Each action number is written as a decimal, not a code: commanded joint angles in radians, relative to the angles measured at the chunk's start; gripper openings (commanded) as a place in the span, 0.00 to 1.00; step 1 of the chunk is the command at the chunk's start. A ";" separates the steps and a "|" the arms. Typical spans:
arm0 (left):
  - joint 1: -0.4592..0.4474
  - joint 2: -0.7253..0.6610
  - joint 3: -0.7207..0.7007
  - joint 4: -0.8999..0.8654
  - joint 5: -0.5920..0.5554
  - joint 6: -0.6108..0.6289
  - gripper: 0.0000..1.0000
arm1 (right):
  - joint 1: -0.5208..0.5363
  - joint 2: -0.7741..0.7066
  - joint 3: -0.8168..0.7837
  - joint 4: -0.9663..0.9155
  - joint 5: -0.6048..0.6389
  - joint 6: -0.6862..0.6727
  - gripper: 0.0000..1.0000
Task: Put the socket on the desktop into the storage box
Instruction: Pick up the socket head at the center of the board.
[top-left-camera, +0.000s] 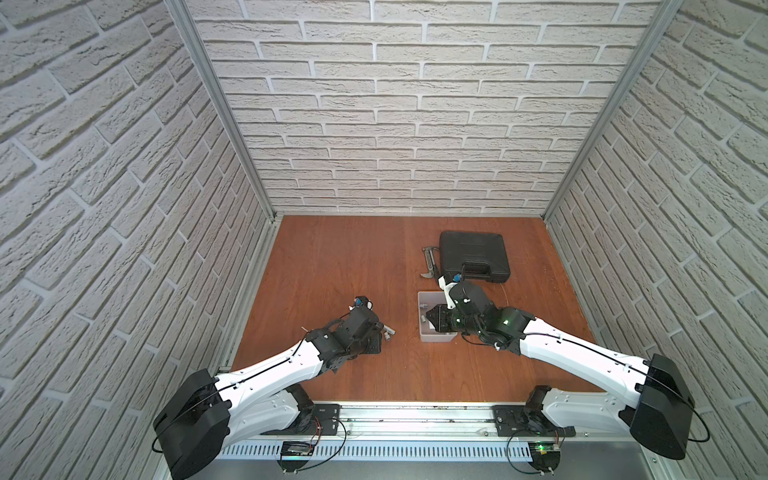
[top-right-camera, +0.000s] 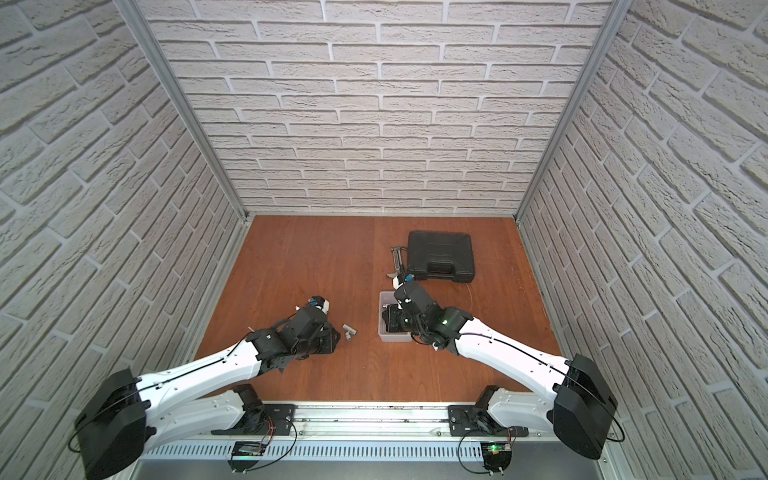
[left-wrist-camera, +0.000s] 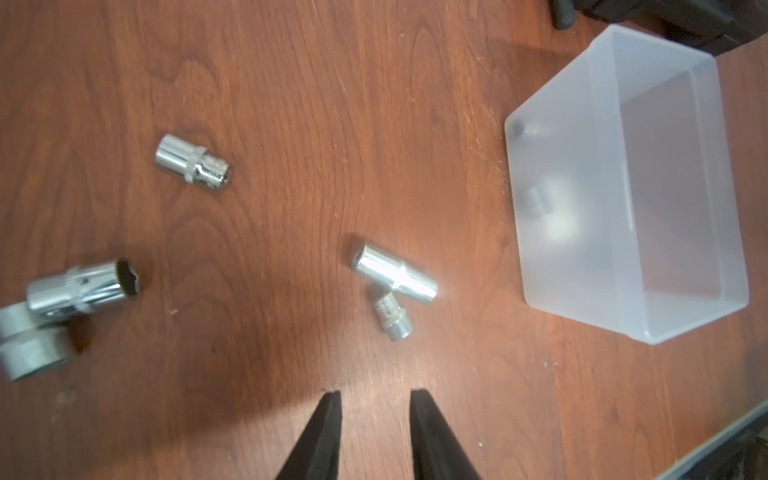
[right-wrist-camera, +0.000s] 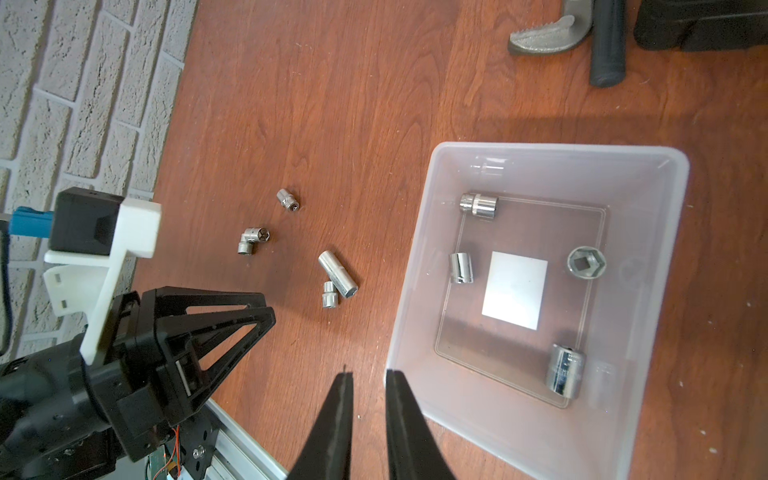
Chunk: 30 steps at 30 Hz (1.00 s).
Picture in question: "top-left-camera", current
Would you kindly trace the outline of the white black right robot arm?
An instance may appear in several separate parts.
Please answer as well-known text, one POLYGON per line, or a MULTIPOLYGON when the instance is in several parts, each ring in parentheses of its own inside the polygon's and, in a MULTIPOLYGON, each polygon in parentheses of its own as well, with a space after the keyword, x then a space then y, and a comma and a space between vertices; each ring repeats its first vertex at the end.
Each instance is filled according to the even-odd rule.
POLYGON ((568 334, 540 317, 498 307, 477 284, 441 282, 442 299, 420 317, 439 334, 476 336, 496 351, 509 351, 565 370, 598 392, 544 387, 532 394, 532 409, 554 426, 627 433, 647 450, 682 460, 692 443, 695 401, 677 364, 655 354, 627 355, 568 334))

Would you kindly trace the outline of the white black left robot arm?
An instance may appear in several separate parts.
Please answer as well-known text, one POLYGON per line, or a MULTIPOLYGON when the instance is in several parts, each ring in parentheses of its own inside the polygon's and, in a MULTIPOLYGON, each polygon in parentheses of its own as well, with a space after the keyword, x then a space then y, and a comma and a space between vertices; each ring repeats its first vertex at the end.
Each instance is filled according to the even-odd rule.
POLYGON ((346 314, 266 360, 217 376, 198 370, 153 420, 152 449, 163 455, 172 478, 188 479, 232 444, 268 432, 301 432, 314 407, 302 382, 380 353, 394 333, 360 297, 346 314))

